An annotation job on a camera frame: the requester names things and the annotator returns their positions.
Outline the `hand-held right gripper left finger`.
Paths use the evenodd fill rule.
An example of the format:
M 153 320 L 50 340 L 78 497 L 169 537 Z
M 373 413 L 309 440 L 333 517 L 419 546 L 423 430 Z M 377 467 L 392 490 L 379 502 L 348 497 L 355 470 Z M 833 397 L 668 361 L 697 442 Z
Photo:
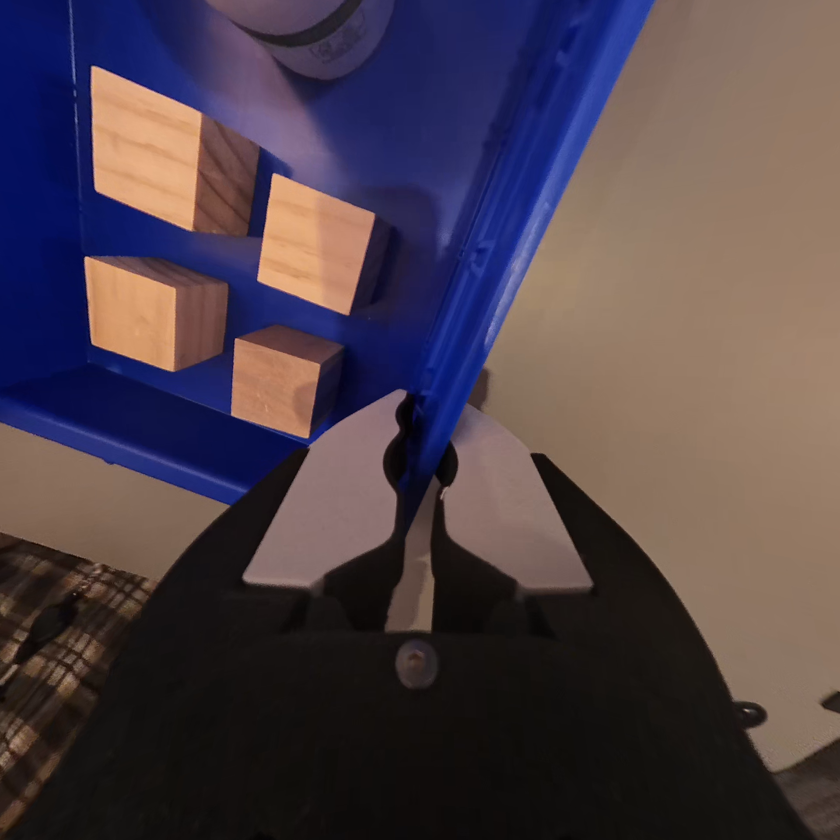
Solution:
M 404 572 L 412 419 L 412 396 L 396 390 L 308 447 L 243 582 L 331 598 L 354 629 L 384 630 Z

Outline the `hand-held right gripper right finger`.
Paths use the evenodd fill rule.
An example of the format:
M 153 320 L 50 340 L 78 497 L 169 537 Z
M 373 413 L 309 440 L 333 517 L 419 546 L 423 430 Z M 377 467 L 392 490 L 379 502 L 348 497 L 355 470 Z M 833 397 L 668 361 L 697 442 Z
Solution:
M 529 448 L 467 405 L 437 468 L 432 629 L 529 625 L 536 599 L 588 595 L 593 580 Z

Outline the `wooden cube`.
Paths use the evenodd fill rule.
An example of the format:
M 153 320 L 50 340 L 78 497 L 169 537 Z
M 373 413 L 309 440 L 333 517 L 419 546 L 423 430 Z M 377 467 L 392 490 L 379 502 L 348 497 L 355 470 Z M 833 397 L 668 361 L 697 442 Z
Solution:
M 228 285 L 166 259 L 87 256 L 94 347 L 177 372 L 224 351 Z
M 98 66 L 90 93 L 99 194 L 189 232 L 247 236 L 257 143 Z
M 341 344 L 281 325 L 237 337 L 230 412 L 309 439 L 334 407 L 343 357 Z
M 273 174 L 257 281 L 349 316 L 373 301 L 391 236 L 373 212 Z

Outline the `blue plastic bin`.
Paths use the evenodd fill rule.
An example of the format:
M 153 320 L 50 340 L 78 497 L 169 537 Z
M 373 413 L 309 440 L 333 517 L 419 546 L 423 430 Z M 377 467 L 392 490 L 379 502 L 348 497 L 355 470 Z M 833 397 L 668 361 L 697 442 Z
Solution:
M 397 2 L 373 56 L 319 82 L 206 2 L 2 2 L 2 424 L 235 503 L 301 444 L 229 414 L 233 340 L 273 323 L 345 348 L 326 427 L 415 395 L 410 498 L 433 474 L 653 2 Z M 95 192 L 90 68 L 264 150 L 248 237 Z M 392 227 L 344 316 L 257 281 L 278 172 Z M 84 256 L 226 282 L 225 352 L 183 372 L 95 349 Z

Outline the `white paper cup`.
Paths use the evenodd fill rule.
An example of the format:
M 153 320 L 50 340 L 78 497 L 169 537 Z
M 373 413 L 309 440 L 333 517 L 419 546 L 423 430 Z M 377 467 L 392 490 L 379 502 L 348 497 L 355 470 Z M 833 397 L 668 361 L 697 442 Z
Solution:
M 331 81 L 368 60 L 392 19 L 394 1 L 209 1 L 285 68 Z

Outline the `black round clip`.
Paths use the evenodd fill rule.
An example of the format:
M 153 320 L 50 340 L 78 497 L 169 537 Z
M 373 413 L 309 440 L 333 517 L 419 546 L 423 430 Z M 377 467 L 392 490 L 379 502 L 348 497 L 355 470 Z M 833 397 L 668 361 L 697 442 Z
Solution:
M 71 591 L 59 602 L 41 610 L 24 641 L 18 646 L 13 664 L 22 665 L 62 635 L 77 619 L 82 598 L 83 594 L 79 590 Z

